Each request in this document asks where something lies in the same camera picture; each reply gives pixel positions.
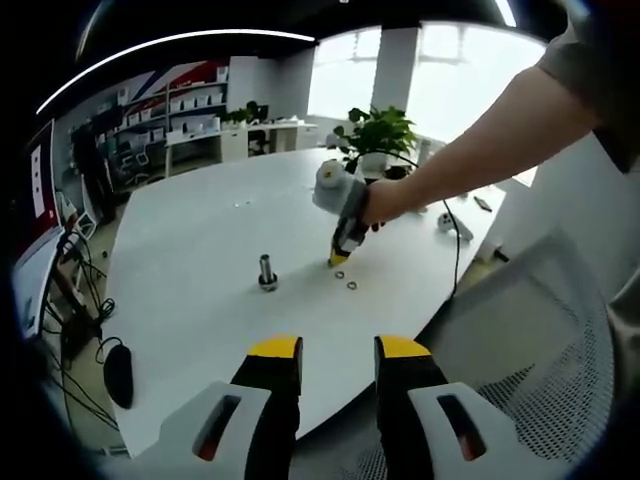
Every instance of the floor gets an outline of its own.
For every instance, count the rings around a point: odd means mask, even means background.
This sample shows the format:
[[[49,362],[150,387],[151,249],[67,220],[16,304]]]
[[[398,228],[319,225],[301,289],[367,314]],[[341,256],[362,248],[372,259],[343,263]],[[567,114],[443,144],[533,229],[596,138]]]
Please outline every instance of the floor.
[[[193,168],[201,166],[200,163],[192,164],[185,162],[180,166],[179,171],[189,171]],[[109,225],[102,226],[96,230],[89,244],[91,248],[92,258],[95,266],[108,274],[109,260],[111,251],[116,239],[116,233],[122,215],[124,214],[125,205],[118,208],[118,219]],[[492,259],[489,262],[476,260],[472,263],[469,270],[465,273],[460,281],[459,291],[469,288],[471,285],[482,280],[485,276],[498,268],[502,262]],[[97,281],[98,291],[104,299],[105,279]],[[85,296],[87,304],[91,304],[87,285],[82,283],[80,291]],[[111,401],[107,395],[103,384],[102,365],[96,362],[96,350],[98,349],[98,341],[91,341],[87,347],[80,353],[73,362],[68,373],[91,395],[91,397],[107,410],[113,416]],[[80,392],[76,385],[68,378],[65,378],[65,387],[72,393],[79,395]],[[120,434],[110,427],[104,425],[96,419],[91,413],[87,412],[83,407],[79,406],[71,398],[67,397],[67,411],[69,413],[71,426],[80,442],[90,450],[101,450],[104,448],[113,448],[123,446]]]

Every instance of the ceiling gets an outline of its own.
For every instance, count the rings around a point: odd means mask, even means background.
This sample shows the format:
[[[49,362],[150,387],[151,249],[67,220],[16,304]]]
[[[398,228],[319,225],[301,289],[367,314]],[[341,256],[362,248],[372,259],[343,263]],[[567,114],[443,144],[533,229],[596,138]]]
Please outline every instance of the ceiling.
[[[18,6],[9,49],[21,125],[49,95],[77,73],[125,48],[164,36],[219,28],[256,28],[321,39],[354,28],[403,27],[421,20],[458,20],[504,26],[494,0],[65,0]],[[518,28],[544,39],[561,33],[564,11],[554,0],[509,0]],[[37,119],[58,116],[93,92],[163,66],[230,55],[288,56],[311,44],[246,35],[167,42],[127,55],[87,75]]]

